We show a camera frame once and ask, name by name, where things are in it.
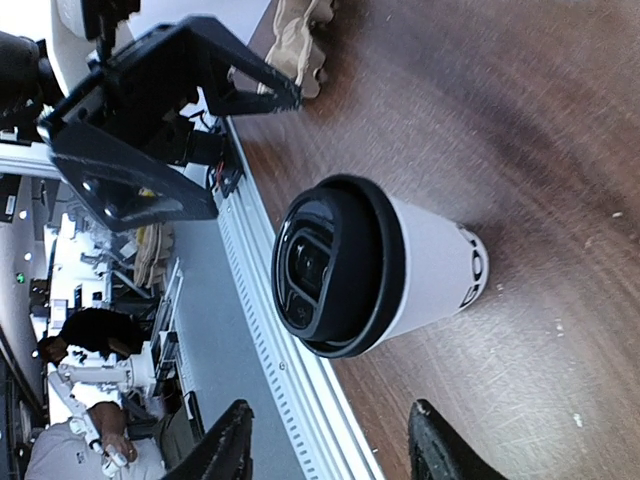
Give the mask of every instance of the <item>white shirt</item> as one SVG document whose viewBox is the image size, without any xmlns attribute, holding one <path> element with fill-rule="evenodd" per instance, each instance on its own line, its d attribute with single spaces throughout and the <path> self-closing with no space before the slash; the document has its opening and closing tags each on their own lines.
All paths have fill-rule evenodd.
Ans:
<svg viewBox="0 0 640 480">
<path fill-rule="evenodd" d="M 159 480 L 166 474 L 162 454 L 153 440 L 133 442 L 138 458 L 121 468 L 113 480 Z M 102 473 L 102 457 L 69 422 L 52 425 L 38 437 L 25 480 L 108 480 Z"/>
</svg>

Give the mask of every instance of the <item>wooden table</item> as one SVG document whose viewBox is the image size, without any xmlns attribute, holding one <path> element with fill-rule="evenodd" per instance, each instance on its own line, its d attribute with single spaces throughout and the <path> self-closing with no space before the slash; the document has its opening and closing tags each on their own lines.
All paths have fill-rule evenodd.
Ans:
<svg viewBox="0 0 640 480">
<path fill-rule="evenodd" d="M 638 3 L 343 1 L 318 38 L 320 97 L 238 121 L 274 225 L 354 172 L 492 260 L 467 313 L 334 364 L 388 478 L 418 397 L 509 478 L 640 478 Z"/>
</svg>

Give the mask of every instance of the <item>black shirt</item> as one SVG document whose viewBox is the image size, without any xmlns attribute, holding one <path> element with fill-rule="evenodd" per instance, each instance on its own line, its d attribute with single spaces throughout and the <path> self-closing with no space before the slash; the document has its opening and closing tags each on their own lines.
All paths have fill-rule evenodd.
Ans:
<svg viewBox="0 0 640 480">
<path fill-rule="evenodd" d="M 144 334 L 124 313 L 100 308 L 87 308 L 71 315 L 64 322 L 59 336 L 69 345 L 108 356 L 109 338 L 127 345 L 133 353 L 142 351 Z"/>
</svg>

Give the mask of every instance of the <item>black lid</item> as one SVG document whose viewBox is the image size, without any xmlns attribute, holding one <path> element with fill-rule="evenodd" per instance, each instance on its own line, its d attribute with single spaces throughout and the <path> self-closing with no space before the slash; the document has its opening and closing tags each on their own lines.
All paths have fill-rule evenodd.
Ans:
<svg viewBox="0 0 640 480">
<path fill-rule="evenodd" d="M 404 289 L 393 206 L 370 180 L 328 178 L 290 205 L 272 267 L 276 307 L 292 334 L 325 357 L 366 351 L 393 320 Z"/>
</svg>

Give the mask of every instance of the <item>human hand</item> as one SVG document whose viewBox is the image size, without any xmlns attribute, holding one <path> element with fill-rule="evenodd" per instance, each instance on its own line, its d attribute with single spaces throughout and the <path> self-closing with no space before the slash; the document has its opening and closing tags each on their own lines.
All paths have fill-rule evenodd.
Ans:
<svg viewBox="0 0 640 480">
<path fill-rule="evenodd" d="M 112 446 L 118 453 L 121 453 L 129 463 L 135 462 L 138 458 L 138 451 L 131 440 L 124 435 L 117 433 L 105 433 L 102 435 L 102 448 L 107 450 Z"/>
</svg>

